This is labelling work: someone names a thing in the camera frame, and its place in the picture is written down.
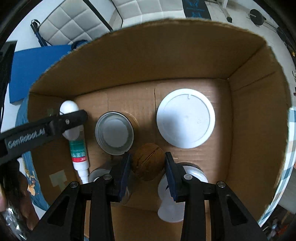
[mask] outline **red label band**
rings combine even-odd
[[[72,157],[72,162],[83,162],[86,161],[86,156],[83,157]]]

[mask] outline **blue fabric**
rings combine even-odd
[[[15,126],[20,126],[25,123],[28,123],[27,110],[28,110],[28,98],[26,97],[17,113]],[[47,211],[47,209],[49,208],[49,205],[46,202],[41,192],[40,183],[38,181],[37,173],[33,165],[31,152],[28,151],[22,154],[22,157],[24,159],[26,178],[28,180],[28,185],[29,185],[28,190],[30,192],[32,203],[37,207],[41,208],[42,210]]]
[[[10,103],[24,99],[40,75],[69,51],[71,45],[45,46],[15,52],[9,84]]]

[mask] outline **white bottle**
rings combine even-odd
[[[66,100],[62,103],[59,111],[60,115],[78,111],[78,105],[71,100]],[[87,158],[86,145],[84,141],[84,129],[83,125],[66,130],[63,136],[69,140],[71,158],[74,169],[78,172],[78,175],[83,184],[89,182],[89,161]]]

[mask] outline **white round lid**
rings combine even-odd
[[[179,89],[162,100],[156,122],[168,143],[179,148],[194,148],[213,132],[215,112],[211,102],[200,92]]]

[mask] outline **tape piece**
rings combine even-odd
[[[64,170],[49,175],[49,178],[52,182],[53,187],[59,186],[61,191],[66,188],[65,182],[67,181],[67,177]]]

